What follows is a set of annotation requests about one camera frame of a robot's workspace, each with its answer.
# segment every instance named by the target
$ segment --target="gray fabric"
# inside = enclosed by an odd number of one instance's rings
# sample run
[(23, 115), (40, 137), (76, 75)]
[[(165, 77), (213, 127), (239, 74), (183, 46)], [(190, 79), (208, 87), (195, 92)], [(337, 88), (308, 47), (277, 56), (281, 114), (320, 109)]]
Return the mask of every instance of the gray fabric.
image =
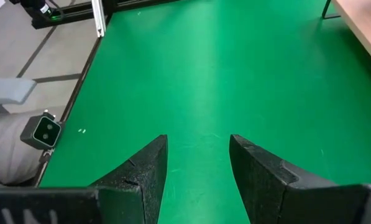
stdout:
[[(63, 113), (64, 107), (48, 108), (51, 114)], [(0, 184), (18, 184), (32, 178), (39, 166), (41, 150), (23, 143), (19, 136), (31, 116), (43, 110), (0, 114)]]
[(35, 86), (26, 78), (0, 78), (0, 104), (23, 104)]

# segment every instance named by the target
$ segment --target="green mat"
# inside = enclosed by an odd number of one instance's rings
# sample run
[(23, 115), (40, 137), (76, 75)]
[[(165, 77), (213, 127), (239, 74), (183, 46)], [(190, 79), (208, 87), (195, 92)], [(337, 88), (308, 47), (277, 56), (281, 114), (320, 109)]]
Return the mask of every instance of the green mat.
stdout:
[(41, 186), (86, 186), (159, 134), (160, 223), (248, 222), (230, 134), (339, 184), (371, 183), (371, 58), (341, 19), (319, 20), (323, 4), (115, 13)]

